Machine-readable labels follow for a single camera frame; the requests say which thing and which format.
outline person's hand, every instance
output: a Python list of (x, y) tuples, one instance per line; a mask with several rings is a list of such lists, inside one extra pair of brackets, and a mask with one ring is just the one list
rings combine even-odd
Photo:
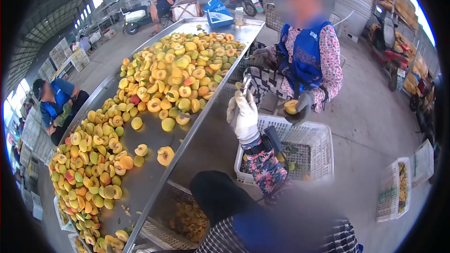
[(234, 128), (234, 133), (241, 144), (248, 144), (260, 136), (258, 131), (258, 109), (253, 95), (249, 92), (244, 97), (241, 91), (236, 91), (228, 102), (226, 121)]
[(109, 243), (106, 244), (106, 253), (120, 253), (120, 250), (112, 247)]
[(269, 59), (270, 53), (266, 48), (256, 49), (251, 55), (253, 56), (255, 64), (271, 64)]
[(302, 124), (307, 120), (311, 113), (311, 106), (314, 104), (314, 94), (310, 91), (303, 91), (298, 98), (298, 103), (295, 106), (296, 114), (290, 115), (284, 109), (284, 118), (292, 124)]

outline floral shirt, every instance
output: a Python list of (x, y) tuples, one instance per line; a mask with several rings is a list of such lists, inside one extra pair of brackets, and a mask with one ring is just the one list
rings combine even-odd
[[(289, 53), (289, 62), (292, 62), (292, 55), (294, 49), (294, 42), (301, 30), (294, 27), (289, 28), (288, 39), (285, 42), (285, 47)], [(273, 63), (277, 62), (275, 45), (268, 46), (266, 49), (270, 52), (270, 59)], [(322, 69), (322, 83), (327, 91), (329, 99), (332, 100), (341, 89), (342, 86), (342, 70), (341, 70), (341, 50), (339, 40), (336, 36), (336, 31), (330, 25), (324, 26), (319, 35), (319, 49), (320, 49), (320, 65)], [(284, 78), (281, 85), (281, 90), (286, 92), (290, 97), (294, 96), (294, 91), (289, 85), (289, 82)], [(322, 106), (320, 105), (325, 99), (325, 92), (321, 88), (314, 88), (311, 90), (314, 93), (315, 112), (320, 113)]]

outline white work glove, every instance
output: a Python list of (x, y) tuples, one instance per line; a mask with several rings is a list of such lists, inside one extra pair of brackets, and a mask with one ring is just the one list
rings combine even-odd
[(259, 136), (258, 109), (253, 95), (248, 92), (246, 98), (241, 91), (236, 91), (228, 102), (226, 121), (234, 128), (234, 133), (241, 144), (249, 144)]

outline floral sleeve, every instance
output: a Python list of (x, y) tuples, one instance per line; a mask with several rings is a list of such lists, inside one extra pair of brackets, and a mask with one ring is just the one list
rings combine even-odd
[[(253, 146), (261, 144), (261, 138), (248, 145), (242, 145), (242, 149), (250, 149)], [(269, 195), (281, 186), (286, 185), (291, 180), (287, 179), (288, 172), (278, 162), (274, 150), (262, 151), (257, 155), (247, 155), (247, 168), (251, 171), (256, 185), (261, 190), (266, 201), (270, 201)]]
[[(336, 31), (331, 25), (324, 26), (319, 36), (320, 66), (322, 68), (322, 83), (328, 91), (328, 101), (331, 101), (342, 87), (341, 50)], [(325, 92), (321, 88), (311, 90), (314, 93), (315, 112), (322, 110), (321, 103)]]

